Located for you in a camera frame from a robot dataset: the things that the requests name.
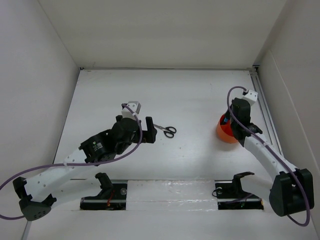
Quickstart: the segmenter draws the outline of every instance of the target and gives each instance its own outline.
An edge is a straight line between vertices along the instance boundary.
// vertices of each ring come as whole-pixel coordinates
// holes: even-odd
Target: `screw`
[[[220,186],[218,186],[216,189],[215,189],[215,191],[216,191],[216,194],[222,194],[222,187],[220,187]]]
[[[127,189],[126,188],[121,188],[120,189],[120,194],[121,195],[126,195],[127,194]]]

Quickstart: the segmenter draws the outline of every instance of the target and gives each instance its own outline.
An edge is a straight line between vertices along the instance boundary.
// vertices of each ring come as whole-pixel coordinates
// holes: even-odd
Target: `black scissors handle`
[[[175,133],[177,133],[177,129],[173,126],[167,126],[165,129],[166,130],[163,130],[164,135],[169,139],[172,139],[175,136]]]

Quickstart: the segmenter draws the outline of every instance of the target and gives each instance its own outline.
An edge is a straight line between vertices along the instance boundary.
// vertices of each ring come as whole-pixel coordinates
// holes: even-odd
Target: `white floor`
[[[253,89],[248,71],[81,71],[55,163],[62,162],[87,138],[111,128],[116,115],[121,114],[121,104],[128,101],[140,101],[139,118],[144,128],[144,118],[151,116],[155,124],[176,127],[177,134],[168,139],[159,130],[154,144],[142,144],[131,156],[79,176],[88,179],[83,182],[92,181],[98,172],[106,172],[113,180],[151,180],[139,188],[132,187],[136,181],[130,181],[133,185],[128,188],[128,200],[142,194],[141,190],[149,194],[147,200],[132,200],[128,210],[113,212],[81,211],[75,200],[34,221],[28,239],[317,239],[312,223],[297,227],[288,218],[276,216],[268,203],[264,211],[217,210],[211,197],[212,180],[229,180],[246,171],[269,179],[248,151],[216,137],[216,124],[227,109],[227,92],[236,85]],[[233,96],[240,97],[241,91]],[[251,120],[269,136],[259,104],[252,108]],[[161,181],[152,181],[201,183],[195,181],[201,179],[205,179],[203,186],[197,188],[203,189],[205,197],[200,200],[205,204],[187,201],[188,205],[182,202],[180,207],[181,199],[177,202],[170,197],[172,189],[162,189]],[[81,180],[71,182],[81,184]],[[159,186],[146,191],[155,183]],[[190,188],[183,200],[197,200],[200,195]],[[305,213],[295,217],[303,221]]]

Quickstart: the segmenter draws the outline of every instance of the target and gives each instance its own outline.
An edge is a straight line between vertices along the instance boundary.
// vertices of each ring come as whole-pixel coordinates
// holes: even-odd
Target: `white tabletop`
[[[217,210],[216,199],[211,196],[212,180],[230,180],[234,174],[246,171],[270,179],[240,144],[227,144],[216,136],[216,124],[227,109],[227,92],[233,86],[253,90],[249,72],[82,70],[55,163],[62,162],[87,138],[111,128],[121,114],[122,103],[140,101],[142,127],[146,129],[144,118],[150,116],[155,124],[176,127],[175,137],[166,138],[159,130],[154,144],[144,143],[129,157],[100,165],[79,179],[88,179],[83,180],[88,184],[96,173],[106,172],[113,180],[204,179],[204,183],[187,184],[188,195],[181,199],[178,190],[162,189],[161,181],[129,181],[126,211],[80,211],[79,201],[72,201],[32,222],[28,239],[317,239],[312,223],[297,227],[287,217],[276,216],[267,202],[265,211]],[[234,91],[232,96],[240,97],[241,91]],[[251,109],[251,120],[268,138],[257,103]],[[99,185],[94,187],[99,192]],[[200,188],[204,194],[201,202],[195,205],[187,201],[188,205],[181,207],[179,201],[196,199]],[[178,194],[177,198],[172,198],[172,192]],[[136,200],[137,196],[147,200]],[[303,221],[305,213],[295,217]]]

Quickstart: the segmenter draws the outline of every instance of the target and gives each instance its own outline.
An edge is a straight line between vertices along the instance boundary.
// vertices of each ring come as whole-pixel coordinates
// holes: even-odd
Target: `white wall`
[[[312,219],[320,233],[320,1],[296,0],[259,75],[285,156],[313,174]]]
[[[0,0],[0,182],[53,162],[78,68],[36,0]],[[12,183],[0,213],[20,216]],[[21,239],[26,222],[0,220],[2,240]]]
[[[250,68],[287,0],[39,0],[85,68]]]

